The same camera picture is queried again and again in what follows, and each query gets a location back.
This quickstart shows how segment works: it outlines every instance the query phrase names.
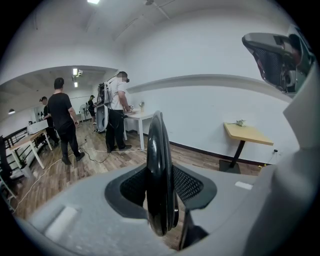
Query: table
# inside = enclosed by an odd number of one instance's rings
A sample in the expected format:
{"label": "table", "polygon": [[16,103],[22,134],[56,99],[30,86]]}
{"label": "table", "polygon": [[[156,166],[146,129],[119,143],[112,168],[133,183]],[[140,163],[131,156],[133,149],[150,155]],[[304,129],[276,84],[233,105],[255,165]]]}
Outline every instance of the table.
{"label": "table", "polygon": [[240,174],[239,165],[236,164],[236,162],[241,154],[245,142],[254,142],[270,146],[274,144],[270,139],[265,137],[260,131],[258,131],[253,126],[241,127],[233,123],[225,122],[224,128],[226,129],[230,138],[240,140],[240,143],[231,163],[229,161],[224,160],[219,161],[219,170],[222,172]]}
{"label": "table", "polygon": [[[145,119],[149,119],[152,118],[154,116],[154,114],[150,114],[150,113],[144,113],[144,112],[135,112],[135,113],[126,113],[126,115],[128,116],[128,119],[133,119],[133,120],[137,120],[138,121],[138,135],[140,135],[140,146],[141,146],[141,150],[145,150],[145,143],[144,143],[144,130],[143,130],[143,126],[142,126],[142,120]],[[124,129],[124,139],[127,140],[127,133],[126,133],[126,129]]]}
{"label": "table", "polygon": [[45,140],[48,143],[50,150],[52,151],[52,147],[51,147],[51,144],[49,142],[48,135],[47,135],[47,132],[46,132],[45,129],[40,130],[35,134],[31,134],[31,135],[28,135],[28,136],[24,137],[23,139],[19,140],[16,144],[14,144],[12,147],[10,147],[10,151],[11,151],[11,153],[13,155],[13,158],[14,158],[16,164],[18,165],[19,169],[22,168],[22,165],[20,164],[20,161],[18,160],[18,157],[16,155],[15,150],[18,150],[19,148],[21,148],[23,146],[26,146],[26,145],[30,145],[31,150],[32,150],[36,160],[38,161],[39,165],[41,166],[42,169],[45,168],[44,164],[40,160],[40,158],[39,158],[39,156],[38,156],[38,154],[36,152],[36,149],[35,149],[35,147],[33,145],[33,142],[34,142],[35,138],[37,138],[41,134],[44,134]]}

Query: white t-shirt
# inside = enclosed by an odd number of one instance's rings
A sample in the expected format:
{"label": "white t-shirt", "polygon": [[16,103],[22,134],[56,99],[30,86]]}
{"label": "white t-shirt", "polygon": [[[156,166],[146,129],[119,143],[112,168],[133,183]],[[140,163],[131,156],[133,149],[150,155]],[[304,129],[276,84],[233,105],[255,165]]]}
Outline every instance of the white t-shirt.
{"label": "white t-shirt", "polygon": [[111,87],[112,100],[108,105],[108,108],[113,110],[123,110],[124,108],[120,103],[118,91],[123,91],[125,93],[126,82],[123,82],[121,77],[113,77],[109,80],[109,83]]}

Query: wall light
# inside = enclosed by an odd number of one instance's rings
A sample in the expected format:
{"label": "wall light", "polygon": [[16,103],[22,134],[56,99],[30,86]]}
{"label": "wall light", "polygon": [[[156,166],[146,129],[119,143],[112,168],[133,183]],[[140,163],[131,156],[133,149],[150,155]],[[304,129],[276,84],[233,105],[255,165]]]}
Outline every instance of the wall light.
{"label": "wall light", "polygon": [[99,3],[100,0],[87,0],[88,3],[93,3],[93,4],[97,4]]}
{"label": "wall light", "polygon": [[10,108],[10,110],[9,110],[9,115],[12,115],[12,114],[14,114],[14,113],[16,113],[16,111],[13,109],[13,108]]}

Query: black table leg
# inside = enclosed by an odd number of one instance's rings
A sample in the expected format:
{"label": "black table leg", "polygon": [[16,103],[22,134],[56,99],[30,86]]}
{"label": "black table leg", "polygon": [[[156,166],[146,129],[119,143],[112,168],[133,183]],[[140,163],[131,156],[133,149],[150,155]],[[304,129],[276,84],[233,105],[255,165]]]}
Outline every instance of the black table leg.
{"label": "black table leg", "polygon": [[239,165],[237,164],[237,160],[239,159],[239,156],[241,154],[242,149],[245,145],[245,140],[241,140],[239,143],[239,146],[235,152],[235,155],[232,159],[232,162],[220,160],[219,161],[219,170],[221,172],[227,172],[227,173],[233,173],[233,174],[240,174]]}

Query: wooden floor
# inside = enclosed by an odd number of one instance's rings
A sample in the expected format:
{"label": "wooden floor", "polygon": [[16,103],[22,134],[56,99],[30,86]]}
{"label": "wooden floor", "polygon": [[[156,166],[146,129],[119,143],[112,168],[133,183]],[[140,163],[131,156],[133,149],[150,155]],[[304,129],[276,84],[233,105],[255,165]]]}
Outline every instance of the wooden floor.
{"label": "wooden floor", "polygon": [[[106,151],[105,136],[96,132],[89,134],[93,130],[94,128],[91,122],[84,122],[83,125],[78,127],[76,130],[77,141],[79,146],[82,145],[83,148],[87,148],[86,151],[89,153],[91,159],[102,162],[106,159],[108,154],[89,149]],[[140,139],[136,133],[128,133],[127,138],[128,141],[126,143],[132,145],[132,151],[140,150]],[[144,147],[147,148],[147,137],[144,137]],[[219,170],[219,158],[217,157],[197,153],[173,145],[170,145],[170,148],[172,161],[174,163],[185,163],[211,170]],[[63,164],[59,160],[62,157],[60,147],[53,149],[53,151],[50,151],[49,149],[42,150],[39,154],[39,157],[45,165],[45,169],[42,170],[36,160],[33,161],[30,167],[37,179],[39,176],[44,174],[44,172],[53,163],[56,161],[58,162],[54,164],[32,188],[32,183],[26,178],[21,179],[20,183],[17,184],[14,192],[17,194],[17,199],[19,202],[31,188],[29,194],[20,203],[15,212],[16,216],[19,216],[23,219],[27,219],[39,206],[80,179],[126,166],[145,163],[147,160],[147,152],[114,152],[111,153],[103,163],[91,161],[87,154],[79,162],[76,162],[74,156],[70,156],[69,159],[72,165],[69,166]],[[241,173],[247,175],[258,175],[260,170],[259,167],[255,165],[245,163],[239,163],[239,167]],[[17,206],[18,201],[11,201],[14,208]],[[144,207],[147,208],[147,202],[144,202]],[[171,231],[169,231],[166,236],[162,237],[167,246],[176,250],[178,249],[181,238],[185,215],[184,210],[184,205],[179,199],[178,225],[176,228],[173,228]]]}

